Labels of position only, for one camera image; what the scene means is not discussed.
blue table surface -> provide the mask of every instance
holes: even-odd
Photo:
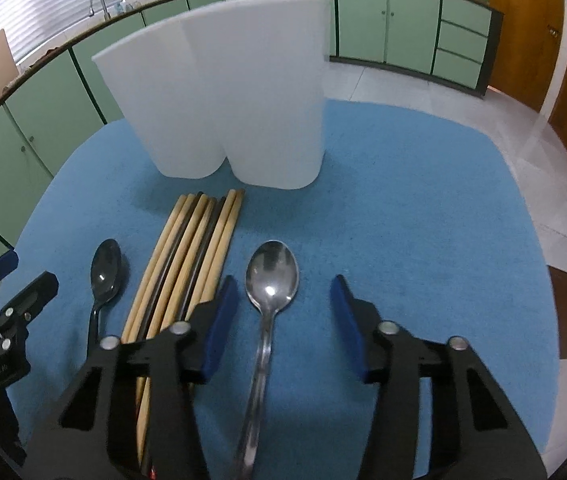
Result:
[[[278,238],[301,269],[297,297],[276,321],[256,479],[356,478],[376,387],[357,382],[336,332],[328,290],[339,273],[415,336],[466,336],[543,450],[557,394],[557,320],[532,221],[499,151],[475,130],[404,108],[328,101],[324,117],[318,179],[300,190],[247,186],[224,267],[243,283],[254,249]],[[120,334],[179,195],[221,197],[233,187],[242,184],[227,162],[201,180],[164,177],[125,120],[69,158],[0,290],[2,305],[43,270],[60,282],[29,328],[32,371],[9,391],[24,441],[85,359],[99,243],[116,238],[129,261],[128,286],[102,316],[102,335]],[[259,316],[242,293],[220,370],[195,397],[213,479],[229,475],[258,336]],[[423,384],[416,474],[429,450]]]

sink faucet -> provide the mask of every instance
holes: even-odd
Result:
[[[108,9],[106,9],[106,2],[104,0],[99,0],[101,2],[101,8],[104,10],[104,19],[108,21],[110,19],[110,14]],[[95,15],[95,9],[92,8],[92,0],[90,0],[90,12],[88,13],[89,16]]]

black plastic spoon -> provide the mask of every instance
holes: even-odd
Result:
[[[116,240],[109,238],[101,242],[90,266],[90,286],[95,303],[88,325],[88,355],[99,344],[99,311],[119,292],[125,272],[122,250]]]

silver bolt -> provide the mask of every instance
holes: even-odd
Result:
[[[454,350],[463,351],[468,349],[468,341],[458,335],[451,337],[448,344]]]
[[[385,335],[395,335],[399,333],[399,325],[393,321],[382,321],[379,323],[379,332]]]
[[[107,335],[99,342],[99,346],[104,350],[114,350],[119,346],[119,338],[116,335]]]
[[[170,325],[170,332],[174,335],[184,335],[187,334],[190,330],[190,323],[186,321],[177,321]]]

spoon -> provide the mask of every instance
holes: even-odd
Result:
[[[246,269],[246,292],[261,313],[261,341],[252,378],[241,439],[235,453],[236,478],[252,476],[264,412],[266,382],[270,373],[275,316],[288,306],[299,285],[299,267],[285,243],[271,240],[253,254]]]
[[[109,238],[101,242],[90,266],[90,286],[95,303],[88,324],[88,355],[99,343],[99,311],[119,292],[124,282],[122,250],[116,240]]]

